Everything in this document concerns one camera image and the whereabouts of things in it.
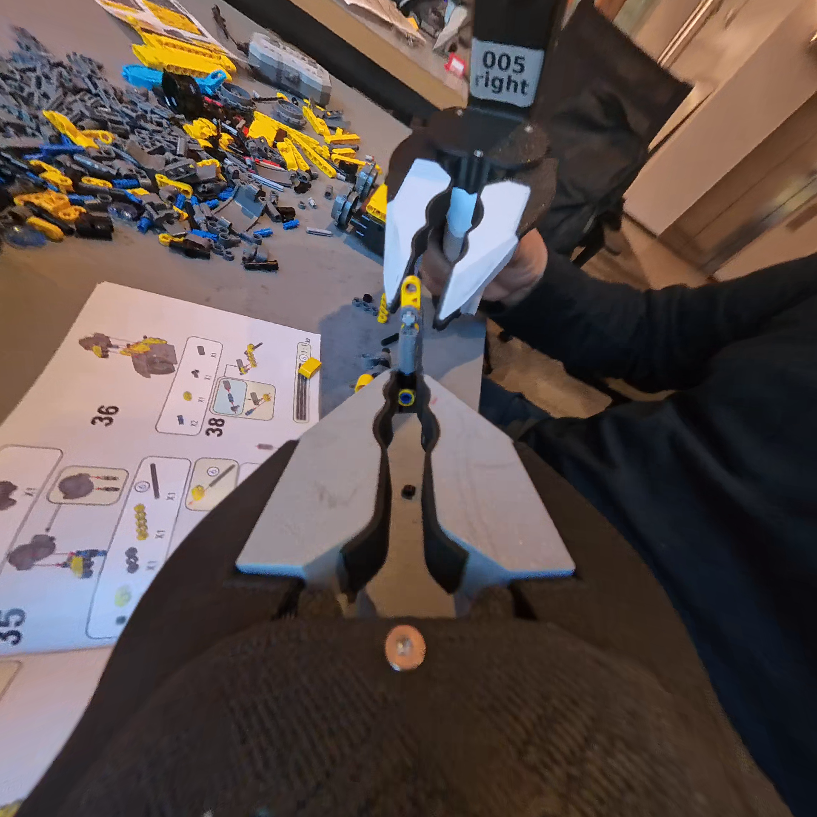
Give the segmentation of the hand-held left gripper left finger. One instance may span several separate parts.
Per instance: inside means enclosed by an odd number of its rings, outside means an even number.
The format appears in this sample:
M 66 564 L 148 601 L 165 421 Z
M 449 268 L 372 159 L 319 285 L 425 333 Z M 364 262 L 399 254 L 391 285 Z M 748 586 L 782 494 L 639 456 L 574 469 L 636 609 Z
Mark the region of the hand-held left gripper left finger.
M 381 374 L 297 441 L 235 567 L 301 581 L 370 581 L 389 549 L 392 411 Z

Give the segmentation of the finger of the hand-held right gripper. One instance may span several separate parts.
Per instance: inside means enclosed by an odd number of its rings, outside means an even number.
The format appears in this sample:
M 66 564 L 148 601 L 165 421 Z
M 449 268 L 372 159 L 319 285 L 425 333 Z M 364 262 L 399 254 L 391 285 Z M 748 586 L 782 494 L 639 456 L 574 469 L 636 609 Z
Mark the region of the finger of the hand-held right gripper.
M 451 185 L 437 162 L 417 158 L 386 205 L 383 286 L 388 305 L 397 305 L 403 280 L 414 271 L 430 231 L 429 208 Z
M 434 328 L 445 329 L 462 314 L 473 315 L 497 274 L 511 259 L 519 242 L 517 230 L 530 189 L 504 180 L 483 189 L 482 218 L 466 235 L 464 253 L 454 263 L 434 316 Z

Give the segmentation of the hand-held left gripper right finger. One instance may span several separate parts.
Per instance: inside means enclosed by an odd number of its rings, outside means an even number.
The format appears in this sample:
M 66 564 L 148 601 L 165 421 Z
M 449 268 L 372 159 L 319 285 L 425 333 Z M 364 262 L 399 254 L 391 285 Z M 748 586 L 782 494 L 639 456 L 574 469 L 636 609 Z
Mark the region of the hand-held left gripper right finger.
M 423 550 L 453 597 L 561 579 L 576 565 L 509 436 L 431 377 L 417 411 L 424 452 Z

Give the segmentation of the small yellow axle assembly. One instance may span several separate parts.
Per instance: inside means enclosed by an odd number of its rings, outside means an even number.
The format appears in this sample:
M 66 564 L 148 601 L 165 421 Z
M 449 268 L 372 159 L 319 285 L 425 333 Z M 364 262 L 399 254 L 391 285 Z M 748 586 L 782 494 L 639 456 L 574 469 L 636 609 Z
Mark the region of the small yellow axle assembly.
M 423 355 L 423 303 L 420 279 L 409 275 L 401 284 L 397 311 L 400 329 L 393 366 L 394 401 L 400 412 L 416 408 Z

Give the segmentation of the instruction booklet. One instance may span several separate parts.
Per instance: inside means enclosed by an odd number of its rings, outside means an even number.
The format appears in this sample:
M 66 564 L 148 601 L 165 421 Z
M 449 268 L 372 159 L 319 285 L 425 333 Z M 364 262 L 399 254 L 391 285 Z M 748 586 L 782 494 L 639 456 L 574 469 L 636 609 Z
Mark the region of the instruction booklet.
M 37 784 L 172 552 L 319 416 L 321 336 L 99 284 L 2 424 L 2 808 Z

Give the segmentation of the person's right forearm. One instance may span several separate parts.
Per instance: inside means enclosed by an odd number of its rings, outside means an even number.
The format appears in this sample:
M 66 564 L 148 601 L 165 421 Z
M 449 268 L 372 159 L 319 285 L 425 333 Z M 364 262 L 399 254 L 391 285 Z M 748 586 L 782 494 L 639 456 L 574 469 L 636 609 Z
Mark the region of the person's right forearm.
M 698 383 L 717 353 L 759 337 L 815 293 L 815 254 L 698 288 L 647 290 L 599 280 L 554 254 L 528 295 L 496 303 L 491 316 L 576 377 L 677 391 Z

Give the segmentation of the person's right hand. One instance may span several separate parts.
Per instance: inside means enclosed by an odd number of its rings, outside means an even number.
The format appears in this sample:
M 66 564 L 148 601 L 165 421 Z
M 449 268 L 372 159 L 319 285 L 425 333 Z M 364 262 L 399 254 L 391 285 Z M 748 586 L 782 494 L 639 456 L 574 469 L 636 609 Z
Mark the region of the person's right hand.
M 511 308 L 524 301 L 536 288 L 548 261 L 548 251 L 537 229 L 523 235 L 510 260 L 497 271 L 482 295 L 482 301 Z

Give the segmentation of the black yellow vehicle model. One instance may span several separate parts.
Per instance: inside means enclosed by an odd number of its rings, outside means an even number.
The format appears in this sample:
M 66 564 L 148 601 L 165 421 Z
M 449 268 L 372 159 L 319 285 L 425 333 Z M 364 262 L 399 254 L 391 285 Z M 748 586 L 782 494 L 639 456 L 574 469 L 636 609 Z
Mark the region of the black yellow vehicle model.
M 383 256 L 385 247 L 387 205 L 387 186 L 378 181 L 380 175 L 376 162 L 366 162 L 350 189 L 334 199 L 331 211 L 339 230 L 350 232 L 378 257 Z

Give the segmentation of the background table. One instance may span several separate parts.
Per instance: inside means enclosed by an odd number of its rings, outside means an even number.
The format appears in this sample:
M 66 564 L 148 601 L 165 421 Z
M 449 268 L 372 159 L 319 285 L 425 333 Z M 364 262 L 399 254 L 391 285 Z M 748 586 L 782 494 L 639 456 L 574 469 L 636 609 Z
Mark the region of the background table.
M 437 109 L 464 107 L 467 83 L 444 68 L 427 40 L 406 37 L 345 2 L 227 2 L 253 31 L 270 30 L 405 125 Z

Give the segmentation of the spread of yellow brick panels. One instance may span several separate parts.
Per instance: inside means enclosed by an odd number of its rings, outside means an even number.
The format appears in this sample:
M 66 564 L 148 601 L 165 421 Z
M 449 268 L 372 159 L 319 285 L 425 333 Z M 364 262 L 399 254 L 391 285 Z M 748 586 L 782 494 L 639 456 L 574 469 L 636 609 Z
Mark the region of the spread of yellow brick panels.
M 279 87 L 271 98 L 247 97 L 244 89 L 232 82 L 236 64 L 218 44 L 190 42 L 146 30 L 138 30 L 138 33 L 142 42 L 133 46 L 132 51 L 143 66 L 179 70 L 194 76 L 204 76 L 216 69 L 227 72 L 230 82 L 212 97 L 199 91 L 202 103 L 215 106 L 223 114 L 234 111 L 244 120 L 244 125 L 238 127 L 243 138 L 264 139 L 280 156 L 286 169 L 316 168 L 328 178 L 352 183 L 358 170 L 366 162 L 374 161 L 371 156 L 357 155 L 360 138 L 334 126 L 334 113 L 327 108 Z

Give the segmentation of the loose papers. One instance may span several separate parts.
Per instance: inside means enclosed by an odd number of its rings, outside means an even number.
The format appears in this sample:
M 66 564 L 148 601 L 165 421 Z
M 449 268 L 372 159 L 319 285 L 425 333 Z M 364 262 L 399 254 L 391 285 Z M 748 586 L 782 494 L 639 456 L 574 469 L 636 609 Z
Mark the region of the loose papers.
M 435 51 L 456 44 L 472 30 L 472 2 L 459 1 L 343 1 L 347 8 L 378 20 L 412 45 L 427 39 Z

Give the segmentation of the grey curved panel piece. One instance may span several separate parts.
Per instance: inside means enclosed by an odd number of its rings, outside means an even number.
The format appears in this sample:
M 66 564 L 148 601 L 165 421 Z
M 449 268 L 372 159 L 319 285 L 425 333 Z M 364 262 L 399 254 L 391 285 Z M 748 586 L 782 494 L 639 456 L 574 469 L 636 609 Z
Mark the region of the grey curved panel piece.
M 266 209 L 267 192 L 257 185 L 239 185 L 234 192 L 231 203 L 240 212 L 242 219 L 256 222 Z

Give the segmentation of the grey battery box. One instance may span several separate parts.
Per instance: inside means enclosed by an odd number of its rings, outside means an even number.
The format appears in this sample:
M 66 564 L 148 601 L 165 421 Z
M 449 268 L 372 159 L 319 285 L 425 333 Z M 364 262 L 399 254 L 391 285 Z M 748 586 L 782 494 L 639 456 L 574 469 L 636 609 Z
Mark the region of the grey battery box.
M 248 45 L 250 70 L 273 87 L 326 108 L 332 95 L 327 69 L 276 35 L 255 33 Z

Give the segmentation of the person's dark clothed body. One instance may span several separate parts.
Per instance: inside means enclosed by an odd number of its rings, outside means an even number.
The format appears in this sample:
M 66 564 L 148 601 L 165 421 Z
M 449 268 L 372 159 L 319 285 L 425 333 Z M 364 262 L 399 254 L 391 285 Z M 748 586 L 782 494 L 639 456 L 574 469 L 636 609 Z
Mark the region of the person's dark clothed body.
M 492 386 L 480 405 L 638 549 L 794 815 L 815 815 L 815 316 L 816 293 L 659 401 L 553 417 Z

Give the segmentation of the wooden cabinet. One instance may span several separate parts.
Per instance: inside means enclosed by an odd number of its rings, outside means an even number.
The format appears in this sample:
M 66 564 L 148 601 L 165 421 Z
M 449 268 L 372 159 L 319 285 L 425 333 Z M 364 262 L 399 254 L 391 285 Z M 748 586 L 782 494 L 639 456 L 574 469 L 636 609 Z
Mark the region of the wooden cabinet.
M 615 23 L 692 86 L 628 189 L 630 220 L 734 278 L 815 250 L 815 2 L 626 2 Z

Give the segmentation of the blue brick panel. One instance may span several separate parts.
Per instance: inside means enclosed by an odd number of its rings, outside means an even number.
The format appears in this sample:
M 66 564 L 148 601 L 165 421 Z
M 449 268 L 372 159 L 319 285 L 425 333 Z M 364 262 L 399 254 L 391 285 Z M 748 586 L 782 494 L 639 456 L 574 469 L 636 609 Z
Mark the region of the blue brick panel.
M 121 68 L 122 78 L 131 86 L 152 90 L 158 87 L 164 75 L 173 75 L 183 80 L 189 80 L 198 87 L 199 91 L 212 97 L 225 83 L 230 82 L 230 75 L 223 69 L 216 69 L 204 76 L 182 74 L 178 71 L 152 69 L 142 65 L 128 65 Z

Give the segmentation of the sticker sheet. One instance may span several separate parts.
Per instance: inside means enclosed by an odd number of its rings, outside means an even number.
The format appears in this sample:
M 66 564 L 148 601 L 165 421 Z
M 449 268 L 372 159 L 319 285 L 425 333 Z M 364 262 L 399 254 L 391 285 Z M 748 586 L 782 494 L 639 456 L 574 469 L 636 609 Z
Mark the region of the sticker sheet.
M 209 32 L 176 1 L 95 1 L 109 15 L 136 30 L 190 42 L 211 40 Z

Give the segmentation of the pile of small brick pieces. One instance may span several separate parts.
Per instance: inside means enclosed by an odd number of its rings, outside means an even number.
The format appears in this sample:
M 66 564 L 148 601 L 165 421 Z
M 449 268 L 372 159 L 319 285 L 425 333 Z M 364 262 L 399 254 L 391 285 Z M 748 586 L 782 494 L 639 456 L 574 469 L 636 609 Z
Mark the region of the pile of small brick pieces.
M 203 104 L 193 82 L 170 75 L 152 90 L 109 81 L 104 66 L 72 52 L 58 59 L 14 28 L 2 56 L 2 247 L 38 248 L 66 238 L 112 241 L 122 222 L 191 259 L 240 257 L 245 271 L 275 273 L 262 220 L 298 226 L 281 209 L 284 169 L 244 120 Z M 241 218 L 237 186 L 267 192 L 260 219 Z

